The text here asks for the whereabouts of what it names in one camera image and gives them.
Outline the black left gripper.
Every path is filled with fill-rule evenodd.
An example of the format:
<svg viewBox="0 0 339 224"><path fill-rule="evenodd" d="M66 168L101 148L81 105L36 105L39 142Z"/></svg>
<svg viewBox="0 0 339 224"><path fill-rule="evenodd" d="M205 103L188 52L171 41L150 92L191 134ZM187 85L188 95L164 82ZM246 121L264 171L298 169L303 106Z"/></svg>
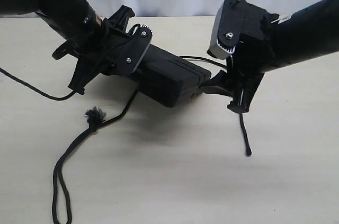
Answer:
<svg viewBox="0 0 339 224"><path fill-rule="evenodd" d="M65 55L78 59L68 87L85 94L85 86L98 74L129 76L144 58L153 32L146 24L135 24L127 29L134 17L132 8L122 5L113 15L105 18L100 32L77 35L60 45L52 54L59 60Z"/></svg>

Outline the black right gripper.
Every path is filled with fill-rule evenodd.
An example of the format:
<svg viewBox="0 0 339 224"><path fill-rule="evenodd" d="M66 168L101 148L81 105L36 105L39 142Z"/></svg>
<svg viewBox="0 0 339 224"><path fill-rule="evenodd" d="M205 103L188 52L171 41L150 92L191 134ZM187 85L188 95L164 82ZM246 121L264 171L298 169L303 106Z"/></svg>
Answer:
<svg viewBox="0 0 339 224"><path fill-rule="evenodd" d="M199 86L206 94L233 97L227 109L248 113L254 95L264 77L255 62L267 51L269 29L277 13L247 0L224 0L217 11L208 55L226 61L227 70Z"/></svg>

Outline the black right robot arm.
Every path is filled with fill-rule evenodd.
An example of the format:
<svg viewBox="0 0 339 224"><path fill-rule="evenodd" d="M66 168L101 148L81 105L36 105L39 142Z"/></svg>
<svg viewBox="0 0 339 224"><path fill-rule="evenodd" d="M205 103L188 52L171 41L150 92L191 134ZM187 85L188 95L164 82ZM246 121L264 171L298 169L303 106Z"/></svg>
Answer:
<svg viewBox="0 0 339 224"><path fill-rule="evenodd" d="M206 94L231 98L228 108L247 113L270 71L338 51L338 0L321 0L289 15L247 0L224 0L207 53L226 70L200 85Z"/></svg>

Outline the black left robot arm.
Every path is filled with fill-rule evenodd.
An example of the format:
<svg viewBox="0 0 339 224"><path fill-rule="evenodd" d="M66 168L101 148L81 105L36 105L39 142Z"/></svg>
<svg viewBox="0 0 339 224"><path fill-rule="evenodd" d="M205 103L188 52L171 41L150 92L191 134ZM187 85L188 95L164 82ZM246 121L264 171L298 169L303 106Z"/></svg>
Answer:
<svg viewBox="0 0 339 224"><path fill-rule="evenodd" d="M133 74L153 36L146 25L127 27L135 14L124 5L102 19L87 0L1 0L2 16L29 13L35 13L63 37L64 43L52 54L55 60L66 55L77 59L68 86L79 94L99 74Z"/></svg>

